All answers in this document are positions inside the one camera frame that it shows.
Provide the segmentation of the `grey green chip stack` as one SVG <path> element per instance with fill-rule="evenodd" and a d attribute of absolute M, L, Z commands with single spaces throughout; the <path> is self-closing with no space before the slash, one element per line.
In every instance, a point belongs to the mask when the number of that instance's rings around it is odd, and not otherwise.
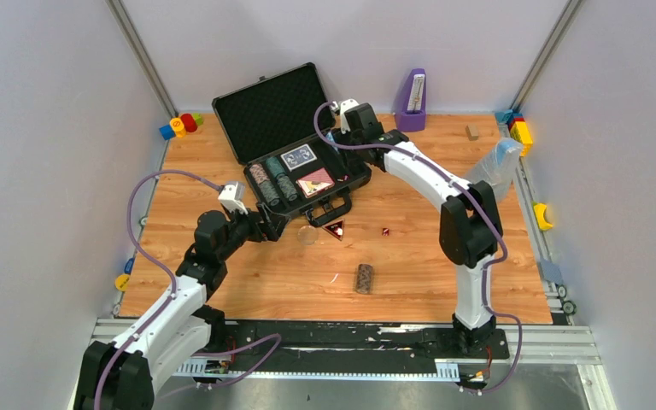
<path fill-rule="evenodd" d="M 277 188 L 270 180 L 264 180 L 260 182 L 258 187 L 264 196 L 265 203 L 267 203 L 270 207 L 274 207 L 281 203 Z"/>

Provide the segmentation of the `light blue chip stack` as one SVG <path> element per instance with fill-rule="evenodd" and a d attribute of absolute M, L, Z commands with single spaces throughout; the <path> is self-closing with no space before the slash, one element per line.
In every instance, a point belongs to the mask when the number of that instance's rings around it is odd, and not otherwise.
<path fill-rule="evenodd" d="M 336 147 L 336 142 L 334 137 L 332 136 L 331 132 L 327 132 L 325 134 L 325 139 L 328 141 L 328 144 L 335 150 L 338 151 L 338 147 Z"/>

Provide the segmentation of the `tan blue chip stack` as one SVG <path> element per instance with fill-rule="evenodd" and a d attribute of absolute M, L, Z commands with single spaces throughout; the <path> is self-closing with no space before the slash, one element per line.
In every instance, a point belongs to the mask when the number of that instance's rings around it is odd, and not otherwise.
<path fill-rule="evenodd" d="M 270 177 L 267 174 L 265 168 L 259 164 L 253 164 L 249 167 L 249 172 L 252 175 L 253 179 L 258 185 L 261 185 L 265 182 L 270 182 Z"/>

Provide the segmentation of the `green blue chip stack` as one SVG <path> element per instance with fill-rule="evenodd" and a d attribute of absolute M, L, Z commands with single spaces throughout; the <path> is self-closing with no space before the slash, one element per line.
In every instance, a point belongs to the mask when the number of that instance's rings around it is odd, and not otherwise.
<path fill-rule="evenodd" d="M 267 170 L 275 179 L 278 179 L 281 175 L 285 175 L 284 167 L 282 166 L 279 158 L 275 156 L 269 157 L 266 159 L 265 165 Z"/>

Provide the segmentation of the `black poker case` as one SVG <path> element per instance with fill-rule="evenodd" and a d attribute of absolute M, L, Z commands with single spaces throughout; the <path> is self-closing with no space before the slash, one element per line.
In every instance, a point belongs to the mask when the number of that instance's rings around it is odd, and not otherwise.
<path fill-rule="evenodd" d="M 279 205 L 267 205 L 291 219 L 304 216 L 315 227 L 343 218 L 352 208 L 351 193 L 370 181 L 350 180 L 339 151 L 323 141 L 327 132 L 340 131 L 330 111 L 315 113 L 326 100 L 318 69 L 314 63 L 307 62 L 212 101 L 216 118 L 237 162 L 243 166 L 243 174 L 258 203 L 265 203 L 265 199 L 249 172 L 249 167 L 256 163 L 265 168 L 280 195 Z M 310 145 L 317 160 L 289 171 L 280 155 L 303 144 Z M 296 187 L 298 197 L 293 202 L 285 198 L 277 180 L 267 170 L 265 161 L 273 156 L 279 158 L 285 174 Z M 322 167 L 335 185 L 306 198 L 296 180 Z"/>

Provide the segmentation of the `brown chip stack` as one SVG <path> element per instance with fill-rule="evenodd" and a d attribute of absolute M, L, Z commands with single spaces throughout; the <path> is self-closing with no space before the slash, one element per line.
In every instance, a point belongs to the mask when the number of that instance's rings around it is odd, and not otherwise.
<path fill-rule="evenodd" d="M 372 290 L 374 269 L 369 264 L 359 264 L 355 276 L 354 290 L 356 293 L 368 295 Z"/>

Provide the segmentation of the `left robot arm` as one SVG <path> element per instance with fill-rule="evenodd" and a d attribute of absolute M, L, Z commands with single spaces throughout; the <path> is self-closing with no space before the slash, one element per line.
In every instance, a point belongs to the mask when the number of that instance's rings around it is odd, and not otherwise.
<path fill-rule="evenodd" d="M 193 244 L 159 299 L 109 343 L 93 342 L 85 351 L 73 408 L 150 409 L 192 355 L 203 349 L 221 356 L 225 315 L 207 302 L 226 277 L 227 259 L 246 242 L 278 241 L 289 221 L 265 207 L 202 214 Z"/>

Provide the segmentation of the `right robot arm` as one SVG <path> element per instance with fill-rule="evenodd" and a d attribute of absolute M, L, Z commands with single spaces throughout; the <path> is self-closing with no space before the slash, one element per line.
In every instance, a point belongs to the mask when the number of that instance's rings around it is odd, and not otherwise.
<path fill-rule="evenodd" d="M 457 273 L 454 345 L 464 356 L 479 354 L 496 328 L 490 274 L 497 250 L 506 247 L 493 189 L 445 170 L 404 133 L 384 130 L 368 103 L 350 99 L 332 103 L 330 110 L 339 118 L 333 140 L 340 149 L 401 179 L 440 214 L 439 244 Z"/>

